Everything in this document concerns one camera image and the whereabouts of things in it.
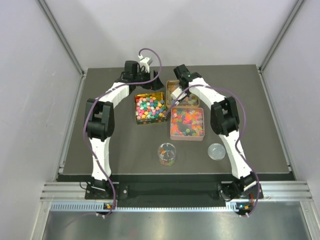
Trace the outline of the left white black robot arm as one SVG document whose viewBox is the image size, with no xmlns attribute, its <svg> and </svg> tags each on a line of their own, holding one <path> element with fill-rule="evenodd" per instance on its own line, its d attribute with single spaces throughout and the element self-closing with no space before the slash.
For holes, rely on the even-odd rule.
<svg viewBox="0 0 320 240">
<path fill-rule="evenodd" d="M 138 86 L 153 91 L 164 86 L 157 71 L 151 77 L 152 61 L 149 57 L 143 57 L 139 62 L 127 60 L 124 70 L 111 88 L 86 102 L 83 136 L 93 161 L 86 199 L 111 199 L 116 196 L 110 179 L 112 171 L 109 163 L 109 144 L 115 130 L 115 107 Z"/>
</svg>

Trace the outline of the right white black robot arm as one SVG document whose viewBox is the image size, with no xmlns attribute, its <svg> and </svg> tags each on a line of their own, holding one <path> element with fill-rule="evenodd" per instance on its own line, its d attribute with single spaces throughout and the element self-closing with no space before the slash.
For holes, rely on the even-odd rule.
<svg viewBox="0 0 320 240">
<path fill-rule="evenodd" d="M 231 173 L 235 180 L 230 184 L 218 187 L 218 193 L 225 201 L 234 198 L 245 198 L 253 187 L 259 187 L 257 174 L 248 163 L 241 137 L 244 129 L 240 129 L 238 112 L 239 99 L 229 90 L 230 96 L 220 93 L 221 89 L 213 88 L 197 72 L 191 73 L 182 64 L 174 68 L 179 87 L 171 94 L 172 106 L 189 94 L 196 95 L 210 110 L 210 126 L 222 140 L 231 164 Z"/>
</svg>

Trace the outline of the gold tin of star candies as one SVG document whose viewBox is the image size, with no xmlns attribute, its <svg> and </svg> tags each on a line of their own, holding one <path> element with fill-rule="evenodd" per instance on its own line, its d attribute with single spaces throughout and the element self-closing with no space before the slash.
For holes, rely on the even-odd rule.
<svg viewBox="0 0 320 240">
<path fill-rule="evenodd" d="M 163 92 L 138 94 L 134 97 L 135 120 L 138 125 L 167 121 L 165 94 Z"/>
</svg>

